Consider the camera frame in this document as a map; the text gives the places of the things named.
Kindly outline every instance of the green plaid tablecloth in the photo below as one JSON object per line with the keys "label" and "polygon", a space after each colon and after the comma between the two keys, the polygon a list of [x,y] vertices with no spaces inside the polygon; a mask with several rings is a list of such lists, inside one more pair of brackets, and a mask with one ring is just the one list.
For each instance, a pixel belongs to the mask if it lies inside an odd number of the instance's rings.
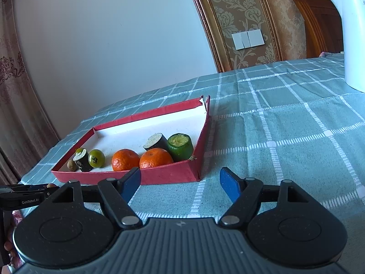
{"label": "green plaid tablecloth", "polygon": [[141,186],[130,201],[139,217],[218,220],[231,205],[219,184],[223,166],[265,184],[292,179],[344,223],[341,264],[364,273],[365,94],[344,82],[340,54],[202,76],[114,103],[82,121],[22,182],[61,185],[50,169],[92,126],[201,95],[211,96],[203,180]]}

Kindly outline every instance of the red cardboard box lid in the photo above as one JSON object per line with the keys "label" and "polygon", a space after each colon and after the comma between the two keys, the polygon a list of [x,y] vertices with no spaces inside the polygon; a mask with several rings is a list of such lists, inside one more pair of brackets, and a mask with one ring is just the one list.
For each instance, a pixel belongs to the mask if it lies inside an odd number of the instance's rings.
{"label": "red cardboard box lid", "polygon": [[[210,96],[205,103],[201,96],[95,126],[60,159],[52,173],[60,182],[76,179],[81,184],[97,184],[109,177],[119,179],[128,171],[112,170],[111,156],[116,151],[129,148],[141,155],[144,152],[142,145],[155,132],[163,133],[166,138],[176,132],[182,132],[190,135],[194,145],[190,160],[142,169],[141,184],[199,181],[209,122],[209,101]],[[68,171],[67,161],[73,158],[75,150],[79,147],[85,147],[88,151],[94,148],[102,150],[106,157],[105,167],[95,168],[91,172]]]}

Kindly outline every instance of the light switch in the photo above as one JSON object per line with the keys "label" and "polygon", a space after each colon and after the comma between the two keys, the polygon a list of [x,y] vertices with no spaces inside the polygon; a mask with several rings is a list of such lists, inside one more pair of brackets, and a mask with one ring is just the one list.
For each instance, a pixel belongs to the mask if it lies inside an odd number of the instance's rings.
{"label": "light switch", "polygon": [[232,34],[232,39],[236,50],[245,48],[242,42],[241,33]]}
{"label": "light switch", "polygon": [[265,44],[260,29],[232,34],[236,50]]}
{"label": "light switch", "polygon": [[248,31],[247,33],[249,36],[251,47],[265,44],[260,29]]}

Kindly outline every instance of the green tomato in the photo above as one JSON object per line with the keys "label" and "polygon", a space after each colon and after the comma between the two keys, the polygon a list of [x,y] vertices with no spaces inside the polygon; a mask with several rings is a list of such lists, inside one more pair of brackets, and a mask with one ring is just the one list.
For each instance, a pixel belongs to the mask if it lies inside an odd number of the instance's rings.
{"label": "green tomato", "polygon": [[83,147],[80,147],[80,148],[76,149],[75,154],[78,154],[80,152],[83,152],[84,149],[85,148],[83,148]]}
{"label": "green tomato", "polygon": [[89,164],[94,168],[101,168],[105,164],[105,155],[101,150],[93,149],[89,153]]}

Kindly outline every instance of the white kettle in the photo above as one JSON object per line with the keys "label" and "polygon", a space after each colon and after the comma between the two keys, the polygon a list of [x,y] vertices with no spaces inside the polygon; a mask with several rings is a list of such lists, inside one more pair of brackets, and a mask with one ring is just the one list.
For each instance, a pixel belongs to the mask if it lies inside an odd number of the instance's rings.
{"label": "white kettle", "polygon": [[344,78],[365,93],[365,0],[331,0],[342,19]]}

